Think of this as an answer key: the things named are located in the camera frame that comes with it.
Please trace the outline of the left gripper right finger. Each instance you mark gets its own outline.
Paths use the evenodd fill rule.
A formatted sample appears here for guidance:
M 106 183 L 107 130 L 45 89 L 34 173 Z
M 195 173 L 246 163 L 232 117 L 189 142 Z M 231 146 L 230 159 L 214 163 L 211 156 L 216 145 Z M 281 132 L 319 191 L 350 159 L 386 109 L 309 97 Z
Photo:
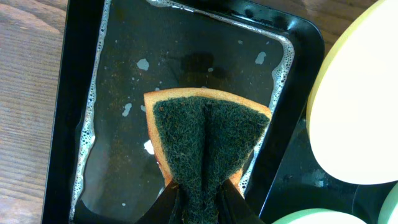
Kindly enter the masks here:
M 264 224 L 229 179 L 218 189 L 216 205 L 219 224 Z

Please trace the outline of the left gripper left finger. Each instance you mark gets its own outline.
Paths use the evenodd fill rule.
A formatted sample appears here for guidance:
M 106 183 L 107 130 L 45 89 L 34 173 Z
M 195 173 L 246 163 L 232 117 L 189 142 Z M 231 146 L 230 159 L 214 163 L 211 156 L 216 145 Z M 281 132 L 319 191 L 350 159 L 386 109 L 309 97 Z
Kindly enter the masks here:
M 180 224 L 180 188 L 171 181 L 136 224 Z

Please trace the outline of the orange green scrub sponge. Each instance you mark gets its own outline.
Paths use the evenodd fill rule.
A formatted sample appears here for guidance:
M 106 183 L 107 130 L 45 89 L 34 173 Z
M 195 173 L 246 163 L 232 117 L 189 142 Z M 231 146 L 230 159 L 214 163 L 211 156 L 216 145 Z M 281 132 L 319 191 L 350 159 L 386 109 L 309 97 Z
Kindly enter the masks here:
M 264 105 L 221 90 L 144 94 L 149 137 L 165 185 L 182 193 L 181 223 L 217 223 L 216 194 L 230 181 L 243 196 L 244 165 L 268 127 Z

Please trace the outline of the yellow plate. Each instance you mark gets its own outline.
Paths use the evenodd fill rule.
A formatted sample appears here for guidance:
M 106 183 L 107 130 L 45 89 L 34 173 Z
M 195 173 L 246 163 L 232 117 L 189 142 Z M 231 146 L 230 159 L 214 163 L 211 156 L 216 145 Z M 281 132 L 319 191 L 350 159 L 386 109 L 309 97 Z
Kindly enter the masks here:
M 397 0 L 375 2 L 331 48 L 308 99 L 307 129 L 332 177 L 397 180 Z

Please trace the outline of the light green plate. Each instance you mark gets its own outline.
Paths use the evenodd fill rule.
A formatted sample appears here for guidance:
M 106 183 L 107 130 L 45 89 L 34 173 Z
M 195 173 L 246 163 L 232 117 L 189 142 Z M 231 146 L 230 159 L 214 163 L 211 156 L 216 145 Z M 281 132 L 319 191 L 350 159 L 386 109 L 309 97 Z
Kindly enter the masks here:
M 378 217 L 377 224 L 398 224 L 398 184 L 387 195 Z

